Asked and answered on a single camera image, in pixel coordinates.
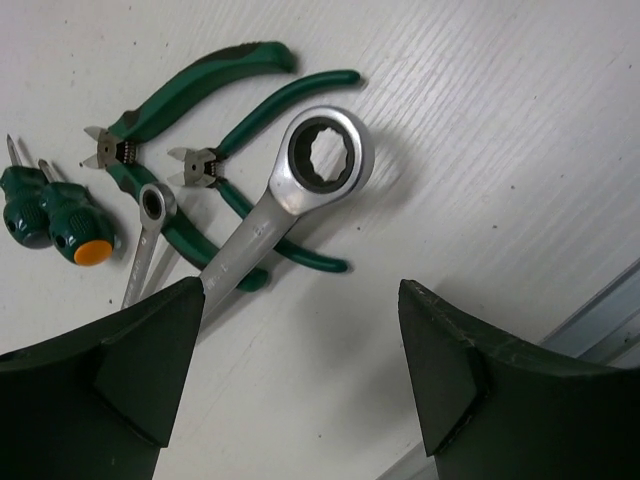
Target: orange cap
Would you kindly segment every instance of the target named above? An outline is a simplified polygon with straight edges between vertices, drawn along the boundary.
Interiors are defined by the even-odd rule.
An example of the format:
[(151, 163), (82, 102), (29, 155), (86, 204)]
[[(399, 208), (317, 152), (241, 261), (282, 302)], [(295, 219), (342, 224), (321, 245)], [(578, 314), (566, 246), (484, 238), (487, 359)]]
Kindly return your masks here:
[(73, 261), (83, 267), (91, 267), (104, 262), (111, 256), (113, 246), (106, 240), (91, 240), (82, 244), (73, 254)]

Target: combination wrench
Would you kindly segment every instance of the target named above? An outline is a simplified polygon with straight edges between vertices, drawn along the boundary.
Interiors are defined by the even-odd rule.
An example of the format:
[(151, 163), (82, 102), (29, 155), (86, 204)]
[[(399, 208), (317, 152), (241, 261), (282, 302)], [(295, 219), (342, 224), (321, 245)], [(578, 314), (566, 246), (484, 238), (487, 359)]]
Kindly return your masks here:
[(140, 239), (122, 300), (125, 309), (140, 300), (151, 259), (162, 228), (176, 214), (178, 205), (171, 189), (162, 183), (148, 183), (140, 190)]
[[(335, 180), (324, 180), (311, 162), (312, 144), (326, 129), (338, 133), (347, 150), (345, 168)], [(329, 106), (299, 114), (287, 128), (262, 198), (200, 274), (203, 318), (300, 217), (360, 190), (371, 176), (374, 158), (369, 131), (354, 114)]]

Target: small wrench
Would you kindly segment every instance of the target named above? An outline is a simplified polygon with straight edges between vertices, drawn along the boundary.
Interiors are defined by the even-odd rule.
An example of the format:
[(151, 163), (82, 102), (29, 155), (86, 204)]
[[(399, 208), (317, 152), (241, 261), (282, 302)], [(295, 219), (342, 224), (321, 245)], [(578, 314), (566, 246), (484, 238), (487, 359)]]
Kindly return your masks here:
[[(347, 150), (336, 180), (324, 180), (311, 162), (311, 145), (326, 129), (338, 133)], [(367, 127), (337, 107), (305, 110), (289, 125), (269, 184), (251, 213), (200, 274), (207, 317), (303, 215), (360, 190), (373, 171), (375, 151)]]
[(133, 259), (127, 289), (122, 300), (122, 309), (140, 300), (145, 278), (151, 266), (153, 252), (160, 232), (176, 214), (178, 205), (171, 189), (162, 183), (148, 183), (140, 190), (140, 223), (142, 230), (136, 255)]

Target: green handle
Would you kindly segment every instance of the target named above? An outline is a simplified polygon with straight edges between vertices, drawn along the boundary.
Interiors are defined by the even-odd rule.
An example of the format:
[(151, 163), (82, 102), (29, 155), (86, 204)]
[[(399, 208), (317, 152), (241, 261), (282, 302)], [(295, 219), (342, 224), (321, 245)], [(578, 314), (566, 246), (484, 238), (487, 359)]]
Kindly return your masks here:
[[(249, 215), (253, 205), (228, 180), (219, 179), (215, 185), (224, 201), (229, 204), (234, 212), (242, 218)], [(325, 257), (302, 248), (286, 238), (280, 240), (274, 250), (299, 265), (321, 272), (344, 273), (349, 270), (349, 263), (346, 260)]]
[(40, 206), (49, 216), (49, 237), (64, 258), (92, 266), (111, 256), (115, 229), (109, 217), (91, 204), (85, 187), (49, 183), (42, 189)]
[(255, 75), (290, 73), (295, 66), (295, 56), (280, 42), (218, 50), (180, 71), (136, 110), (126, 111), (109, 131), (122, 140), (148, 142), (220, 87)]
[[(142, 165), (117, 164), (107, 167), (107, 172), (120, 190), (131, 195), (136, 201), (144, 185), (157, 182), (156, 177)], [(199, 270), (204, 269), (218, 253), (218, 248), (198, 231), (180, 209), (164, 227), (162, 234), (185, 260)], [(245, 292), (255, 292), (267, 283), (268, 278), (269, 274), (265, 270), (254, 268), (240, 282), (238, 288)]]
[(50, 245), (49, 218), (40, 208), (40, 194), (46, 185), (47, 178), (37, 168), (14, 165), (0, 177), (6, 200), (4, 224), (13, 239), (27, 248)]
[(284, 113), (289, 107), (326, 90), (338, 87), (360, 85), (361, 76), (355, 70), (333, 70), (300, 78), (271, 94), (253, 109), (216, 149), (222, 157), (237, 152), (255, 137), (269, 123)]

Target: wrench handle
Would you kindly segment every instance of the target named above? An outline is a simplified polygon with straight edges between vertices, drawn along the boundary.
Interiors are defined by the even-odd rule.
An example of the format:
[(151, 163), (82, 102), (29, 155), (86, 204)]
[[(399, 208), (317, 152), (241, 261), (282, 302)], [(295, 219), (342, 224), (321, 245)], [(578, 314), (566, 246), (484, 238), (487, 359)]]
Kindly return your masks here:
[[(118, 163), (107, 167), (107, 172), (118, 184), (120, 190), (131, 195), (136, 202), (140, 200), (140, 190), (144, 185), (158, 181), (153, 173), (139, 164)], [(202, 270), (218, 253), (218, 247), (202, 235), (179, 208), (171, 221), (162, 229), (162, 234), (182, 258), (199, 270)], [(245, 292), (255, 292), (267, 283), (268, 278), (269, 274), (266, 270), (255, 269), (240, 282), (238, 288)]]
[(200, 274), (205, 295), (203, 319), (273, 249), (297, 219), (286, 212), (267, 189)]
[[(227, 205), (229, 205), (234, 212), (241, 218), (249, 215), (249, 212), (253, 209), (253, 205), (236, 187), (231, 185), (229, 180), (219, 178), (214, 185), (218, 192), (220, 192), (223, 200), (227, 202)], [(349, 270), (349, 262), (346, 260), (320, 255), (319, 253), (296, 245), (286, 238), (280, 240), (273, 249), (292, 262), (307, 268), (313, 268), (320, 272), (344, 273)]]
[(133, 258), (133, 266), (131, 267), (127, 289), (122, 299), (121, 309), (130, 307), (140, 301), (144, 281), (151, 267), (151, 259), (153, 258), (153, 252), (156, 249), (159, 236), (160, 230), (147, 230), (143, 228), (140, 231), (140, 240), (138, 240), (136, 255)]

